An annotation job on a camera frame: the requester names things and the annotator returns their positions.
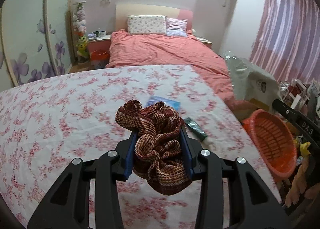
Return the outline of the green tube white cap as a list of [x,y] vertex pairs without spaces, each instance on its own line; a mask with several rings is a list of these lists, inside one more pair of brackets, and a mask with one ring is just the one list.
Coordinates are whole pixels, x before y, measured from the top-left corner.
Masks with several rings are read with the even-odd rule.
[[208,134],[190,117],[184,119],[185,125],[197,137],[197,139],[205,144],[210,145],[212,140]]

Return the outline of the brown woven cloth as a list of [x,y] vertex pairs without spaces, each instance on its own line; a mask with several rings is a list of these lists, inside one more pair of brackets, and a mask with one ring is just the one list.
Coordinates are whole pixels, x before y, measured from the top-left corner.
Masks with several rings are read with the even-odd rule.
[[142,107],[139,101],[129,100],[118,109],[116,122],[138,134],[133,171],[150,187],[174,195],[191,184],[178,141],[184,120],[173,107],[164,102]]

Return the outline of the blue tissue packet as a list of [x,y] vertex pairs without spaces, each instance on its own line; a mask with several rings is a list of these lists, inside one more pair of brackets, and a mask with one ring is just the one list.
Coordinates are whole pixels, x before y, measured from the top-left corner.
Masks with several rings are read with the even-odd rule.
[[153,105],[158,102],[164,102],[165,105],[174,108],[176,111],[180,111],[181,103],[172,99],[167,99],[159,96],[151,96],[146,103],[146,106]]

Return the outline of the white paper bag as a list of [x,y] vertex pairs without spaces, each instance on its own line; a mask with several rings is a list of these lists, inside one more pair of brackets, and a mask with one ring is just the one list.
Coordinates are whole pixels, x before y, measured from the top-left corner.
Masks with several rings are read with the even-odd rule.
[[231,52],[224,55],[235,99],[250,102],[260,109],[275,113],[272,103],[280,99],[276,79],[267,71]]

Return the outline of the small orange trash bin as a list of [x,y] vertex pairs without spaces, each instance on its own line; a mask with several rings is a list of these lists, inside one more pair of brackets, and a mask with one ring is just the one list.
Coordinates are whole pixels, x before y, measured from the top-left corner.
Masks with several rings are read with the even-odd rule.
[[109,62],[110,55],[105,50],[95,50],[90,55],[91,65],[94,69],[105,68]]

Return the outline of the orange plastic basket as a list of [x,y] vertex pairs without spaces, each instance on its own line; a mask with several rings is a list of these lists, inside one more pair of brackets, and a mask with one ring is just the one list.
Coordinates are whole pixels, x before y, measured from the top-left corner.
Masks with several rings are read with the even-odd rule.
[[288,179],[296,168],[297,149],[286,124],[262,109],[242,121],[275,182]]

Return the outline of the floral pink tablecloth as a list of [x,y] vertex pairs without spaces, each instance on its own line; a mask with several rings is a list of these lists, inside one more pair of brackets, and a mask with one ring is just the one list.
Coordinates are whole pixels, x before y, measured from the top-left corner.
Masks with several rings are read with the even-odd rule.
[[274,179],[240,122],[190,66],[138,66],[42,79],[1,93],[1,195],[18,224],[32,213],[64,168],[112,150],[129,131],[115,121],[118,108],[151,96],[180,103],[209,149],[224,159],[244,157],[276,198]]

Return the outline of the pink striped curtain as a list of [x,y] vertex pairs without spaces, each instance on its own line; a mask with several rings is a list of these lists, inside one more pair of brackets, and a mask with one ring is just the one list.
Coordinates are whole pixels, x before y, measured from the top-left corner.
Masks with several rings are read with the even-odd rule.
[[319,7],[314,0],[265,0],[250,62],[278,81],[319,81]]

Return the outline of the salmon pink duvet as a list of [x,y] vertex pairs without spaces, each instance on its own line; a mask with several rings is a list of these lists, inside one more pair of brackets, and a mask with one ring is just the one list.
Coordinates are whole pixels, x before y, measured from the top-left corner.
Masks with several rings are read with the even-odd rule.
[[226,104],[235,100],[225,60],[192,34],[130,35],[121,29],[111,35],[107,68],[144,65],[190,65]]

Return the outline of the right bedside table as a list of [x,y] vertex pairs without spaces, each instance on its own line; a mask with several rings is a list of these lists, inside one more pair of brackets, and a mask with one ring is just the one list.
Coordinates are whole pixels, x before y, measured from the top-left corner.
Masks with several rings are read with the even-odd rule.
[[197,40],[199,40],[201,43],[203,43],[205,46],[207,46],[209,49],[212,49],[213,43],[205,38],[196,37]]

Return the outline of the bedside table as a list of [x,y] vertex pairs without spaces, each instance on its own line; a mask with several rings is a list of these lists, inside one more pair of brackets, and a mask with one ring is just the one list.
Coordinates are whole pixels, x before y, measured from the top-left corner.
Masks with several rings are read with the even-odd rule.
[[109,53],[111,46],[111,35],[106,35],[102,38],[97,38],[95,40],[89,40],[87,43],[87,49],[89,54],[92,54],[94,51],[105,51]]
[[203,43],[205,46],[207,46],[209,49],[212,49],[213,43],[205,38],[196,37],[197,40],[199,40],[201,43]]

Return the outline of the left bedside table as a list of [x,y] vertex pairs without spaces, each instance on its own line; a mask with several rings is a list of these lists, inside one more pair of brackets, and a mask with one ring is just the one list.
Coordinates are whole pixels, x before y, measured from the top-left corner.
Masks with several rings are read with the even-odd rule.
[[87,43],[87,49],[89,54],[92,54],[94,51],[105,51],[109,53],[111,46],[111,35],[106,35],[102,38],[97,38],[95,40],[89,40]]

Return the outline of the striped pink pillow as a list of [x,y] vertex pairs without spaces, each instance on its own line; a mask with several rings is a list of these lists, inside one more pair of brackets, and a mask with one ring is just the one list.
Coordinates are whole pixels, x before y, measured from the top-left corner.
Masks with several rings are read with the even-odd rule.
[[166,22],[167,22],[167,36],[187,37],[188,20],[167,17]]

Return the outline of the floral white pillow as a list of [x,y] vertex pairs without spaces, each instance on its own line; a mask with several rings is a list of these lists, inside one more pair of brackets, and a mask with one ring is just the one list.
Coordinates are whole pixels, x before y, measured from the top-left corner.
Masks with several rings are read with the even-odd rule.
[[128,15],[127,31],[130,35],[166,35],[166,17],[164,15]]

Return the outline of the beige pink headboard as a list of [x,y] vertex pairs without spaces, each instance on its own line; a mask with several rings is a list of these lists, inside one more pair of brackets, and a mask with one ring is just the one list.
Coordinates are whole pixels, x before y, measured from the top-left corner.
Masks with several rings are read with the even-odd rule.
[[170,18],[187,20],[187,30],[191,31],[192,29],[192,11],[157,5],[118,3],[116,5],[115,31],[119,31],[120,29],[127,29],[128,15],[166,15]]

